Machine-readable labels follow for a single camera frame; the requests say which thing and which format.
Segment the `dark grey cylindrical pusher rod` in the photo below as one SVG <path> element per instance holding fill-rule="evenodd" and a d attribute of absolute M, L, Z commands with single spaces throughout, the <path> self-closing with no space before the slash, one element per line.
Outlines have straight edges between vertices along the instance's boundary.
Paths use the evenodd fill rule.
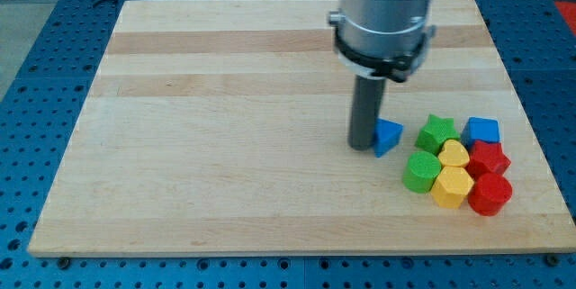
<path fill-rule="evenodd" d="M 355 77 L 347 136 L 348 145 L 352 149 L 368 150 L 373 146 L 385 82 L 385 79 Z"/>

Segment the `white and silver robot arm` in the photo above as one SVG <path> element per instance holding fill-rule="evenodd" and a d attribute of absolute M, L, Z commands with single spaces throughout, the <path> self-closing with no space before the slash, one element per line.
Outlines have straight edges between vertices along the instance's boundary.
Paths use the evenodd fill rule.
<path fill-rule="evenodd" d="M 338 58 L 355 74 L 347 143 L 375 143 L 386 82 L 404 83 L 424 62 L 436 28 L 428 26 L 431 0 L 339 0 L 328 14 Z"/>

